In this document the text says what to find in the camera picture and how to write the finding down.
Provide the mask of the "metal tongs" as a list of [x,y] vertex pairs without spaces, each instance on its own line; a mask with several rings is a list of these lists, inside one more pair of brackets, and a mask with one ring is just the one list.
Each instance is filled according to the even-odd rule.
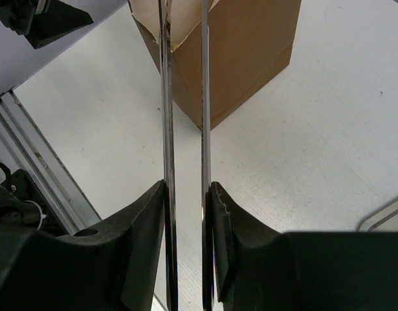
[[202,1],[193,28],[177,38],[159,1],[166,300],[168,310],[216,310],[210,217],[210,9]]

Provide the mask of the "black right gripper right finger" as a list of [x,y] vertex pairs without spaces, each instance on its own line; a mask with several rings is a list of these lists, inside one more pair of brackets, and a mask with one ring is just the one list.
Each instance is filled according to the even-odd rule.
[[210,186],[225,310],[398,310],[398,232],[279,233]]

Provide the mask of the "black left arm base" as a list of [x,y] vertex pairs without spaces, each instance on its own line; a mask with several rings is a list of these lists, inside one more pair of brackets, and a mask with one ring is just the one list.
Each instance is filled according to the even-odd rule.
[[61,236],[66,229],[26,170],[12,172],[0,162],[0,227],[22,227]]

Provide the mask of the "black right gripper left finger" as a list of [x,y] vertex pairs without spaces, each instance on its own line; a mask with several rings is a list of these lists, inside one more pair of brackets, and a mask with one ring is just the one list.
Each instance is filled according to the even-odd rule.
[[75,235],[0,228],[0,310],[149,310],[164,182]]

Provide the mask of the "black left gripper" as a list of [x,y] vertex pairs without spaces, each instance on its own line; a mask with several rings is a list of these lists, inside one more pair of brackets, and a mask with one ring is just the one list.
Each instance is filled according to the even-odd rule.
[[0,22],[40,49],[93,24],[93,19],[88,12],[59,0],[7,0],[0,1]]

